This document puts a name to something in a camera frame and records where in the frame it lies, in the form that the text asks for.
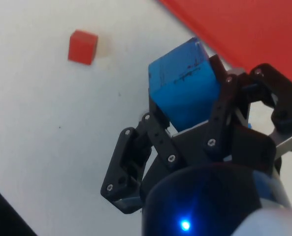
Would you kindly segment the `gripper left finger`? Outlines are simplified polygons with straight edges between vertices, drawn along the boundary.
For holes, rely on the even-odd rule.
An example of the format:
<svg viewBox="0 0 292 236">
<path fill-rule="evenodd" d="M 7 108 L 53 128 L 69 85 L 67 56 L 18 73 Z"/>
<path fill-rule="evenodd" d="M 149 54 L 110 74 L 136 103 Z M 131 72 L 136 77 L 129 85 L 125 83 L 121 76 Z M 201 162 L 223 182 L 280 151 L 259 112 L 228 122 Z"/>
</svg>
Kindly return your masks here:
<svg viewBox="0 0 292 236">
<path fill-rule="evenodd" d="M 150 98 L 136 128 L 122 130 L 100 193 L 124 214 L 143 208 L 150 190 L 186 161 L 168 134 L 169 119 Z"/>
</svg>

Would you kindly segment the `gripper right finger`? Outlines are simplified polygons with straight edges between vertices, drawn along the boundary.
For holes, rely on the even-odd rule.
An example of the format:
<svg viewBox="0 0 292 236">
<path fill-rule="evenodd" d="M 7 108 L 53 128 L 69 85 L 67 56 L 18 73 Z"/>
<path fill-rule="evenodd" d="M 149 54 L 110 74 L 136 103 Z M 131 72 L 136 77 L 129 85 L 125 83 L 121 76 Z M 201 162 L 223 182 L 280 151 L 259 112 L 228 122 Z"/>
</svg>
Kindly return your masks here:
<svg viewBox="0 0 292 236">
<path fill-rule="evenodd" d="M 233 127 L 246 125 L 250 104 L 261 101 L 273 108 L 271 120 L 275 130 L 270 138 L 277 154 L 292 151 L 292 82 L 267 63 L 250 73 L 228 73 L 219 56 L 209 59 L 220 94 L 207 124 L 204 149 L 208 154 L 224 154 L 231 150 Z"/>
</svg>

